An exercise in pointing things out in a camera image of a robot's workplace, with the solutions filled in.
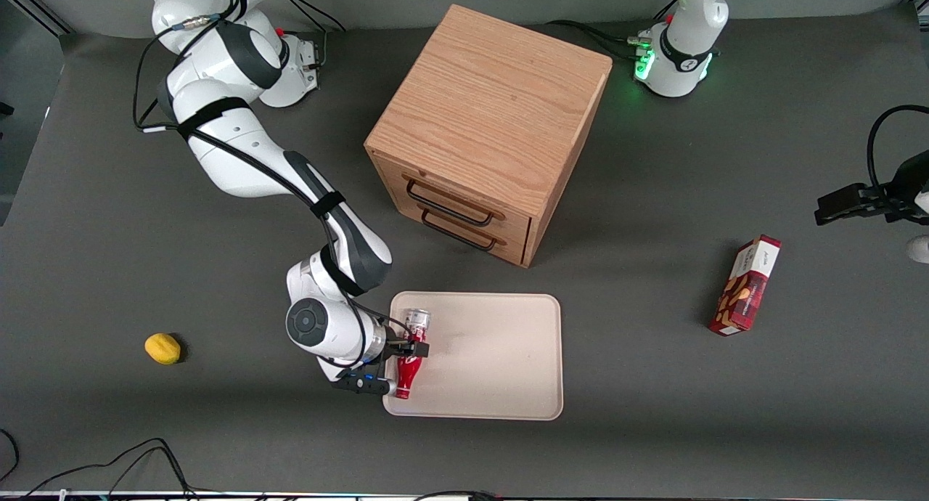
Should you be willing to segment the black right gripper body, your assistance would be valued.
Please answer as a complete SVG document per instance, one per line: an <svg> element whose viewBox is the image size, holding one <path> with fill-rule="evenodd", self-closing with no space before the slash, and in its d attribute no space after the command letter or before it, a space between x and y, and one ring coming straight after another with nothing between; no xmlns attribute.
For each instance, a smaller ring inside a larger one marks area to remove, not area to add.
<svg viewBox="0 0 929 501"><path fill-rule="evenodd" d="M382 364L394 356L398 348L407 343L407 333L401 328L397 333L392 322L378 322L376 325L376 364Z"/></svg>

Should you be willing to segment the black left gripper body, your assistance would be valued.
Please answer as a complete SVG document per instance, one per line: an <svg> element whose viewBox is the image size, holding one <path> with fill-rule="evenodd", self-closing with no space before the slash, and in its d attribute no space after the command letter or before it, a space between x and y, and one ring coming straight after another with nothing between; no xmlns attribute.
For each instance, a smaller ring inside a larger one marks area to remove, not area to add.
<svg viewBox="0 0 929 501"><path fill-rule="evenodd" d="M896 206L896 213L885 215L887 223L908 220L927 223L928 151L905 160L892 180L882 184L887 199Z"/></svg>

